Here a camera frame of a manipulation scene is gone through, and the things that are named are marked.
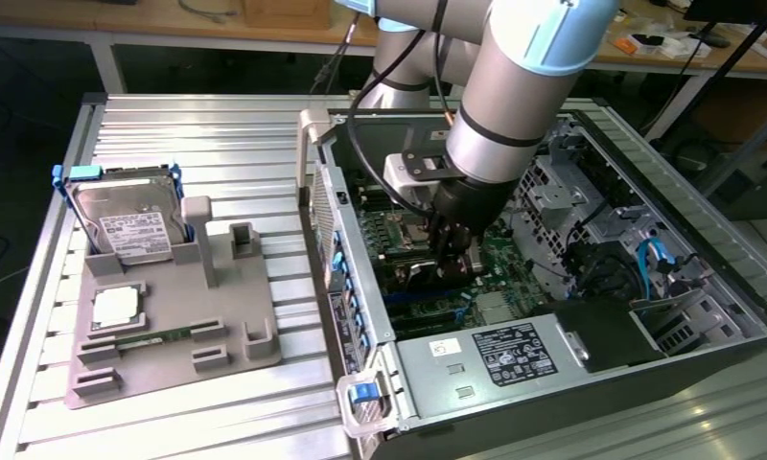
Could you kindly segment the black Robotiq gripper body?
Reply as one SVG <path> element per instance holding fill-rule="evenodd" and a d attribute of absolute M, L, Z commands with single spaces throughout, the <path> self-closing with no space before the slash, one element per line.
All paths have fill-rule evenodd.
<path fill-rule="evenodd" d="M 433 225 L 462 225 L 482 236 L 505 210 L 519 180 L 485 183 L 465 177 L 441 182 L 433 200 Z"/>

